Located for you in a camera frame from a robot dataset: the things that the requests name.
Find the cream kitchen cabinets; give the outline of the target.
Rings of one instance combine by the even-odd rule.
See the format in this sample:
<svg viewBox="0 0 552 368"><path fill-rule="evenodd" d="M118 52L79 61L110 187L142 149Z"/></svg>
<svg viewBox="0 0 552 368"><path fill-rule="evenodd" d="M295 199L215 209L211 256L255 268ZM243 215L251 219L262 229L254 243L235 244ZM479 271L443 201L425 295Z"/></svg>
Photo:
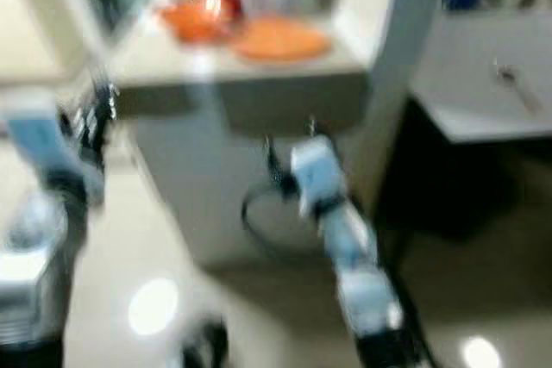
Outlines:
<svg viewBox="0 0 552 368"><path fill-rule="evenodd" d="M0 85L67 80L88 52L71 0L0 0Z"/></svg>

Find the beige table cloth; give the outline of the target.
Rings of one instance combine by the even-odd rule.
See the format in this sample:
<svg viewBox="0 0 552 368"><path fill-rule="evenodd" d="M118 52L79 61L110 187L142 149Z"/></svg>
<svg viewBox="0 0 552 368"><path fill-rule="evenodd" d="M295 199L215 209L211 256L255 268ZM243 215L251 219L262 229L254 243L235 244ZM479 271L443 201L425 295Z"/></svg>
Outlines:
<svg viewBox="0 0 552 368"><path fill-rule="evenodd" d="M177 42L142 17L106 57L129 119L213 115L233 135L301 136L318 121L342 133L359 124L371 92L367 66L340 37L323 56L291 64L241 59L226 46Z"/></svg>

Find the white kitchen island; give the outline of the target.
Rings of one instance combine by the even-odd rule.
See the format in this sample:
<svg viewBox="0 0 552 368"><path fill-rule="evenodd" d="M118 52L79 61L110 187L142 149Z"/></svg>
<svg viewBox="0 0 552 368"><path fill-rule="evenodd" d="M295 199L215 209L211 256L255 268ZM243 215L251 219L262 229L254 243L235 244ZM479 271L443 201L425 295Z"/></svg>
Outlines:
<svg viewBox="0 0 552 368"><path fill-rule="evenodd" d="M386 175L403 107L401 67L384 47L393 33L395 0L334 0L327 12L307 22L336 37L367 66L371 97L363 119L352 130L329 133L342 156L362 206L373 209ZM155 20L159 0L141 0L131 10L118 42L142 17ZM176 220L193 260L206 269L234 268L264 261L240 222L241 201L266 175L263 139L233 135L213 115L178 119L129 119L119 115L141 153L163 203ZM301 136L272 136L283 150Z"/></svg>

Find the orange plastic plate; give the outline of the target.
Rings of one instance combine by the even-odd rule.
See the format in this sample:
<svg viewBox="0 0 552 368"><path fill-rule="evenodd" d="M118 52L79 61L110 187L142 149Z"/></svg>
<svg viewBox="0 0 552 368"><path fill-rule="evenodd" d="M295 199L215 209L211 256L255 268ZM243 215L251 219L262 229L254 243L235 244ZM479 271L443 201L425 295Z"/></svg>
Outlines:
<svg viewBox="0 0 552 368"><path fill-rule="evenodd" d="M262 16L245 22L229 42L241 59L291 64L315 59L332 48L330 36L311 22L284 16Z"/></svg>

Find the orange plastic bowl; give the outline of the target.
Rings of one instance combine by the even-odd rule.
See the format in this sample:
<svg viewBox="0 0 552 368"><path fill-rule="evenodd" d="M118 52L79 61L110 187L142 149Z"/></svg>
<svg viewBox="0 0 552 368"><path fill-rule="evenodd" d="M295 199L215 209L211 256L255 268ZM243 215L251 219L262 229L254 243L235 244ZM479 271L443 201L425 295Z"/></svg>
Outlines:
<svg viewBox="0 0 552 368"><path fill-rule="evenodd" d="M221 40L233 21L221 20L204 7L204 0L181 0L158 10L158 17L178 41L210 44Z"/></svg>

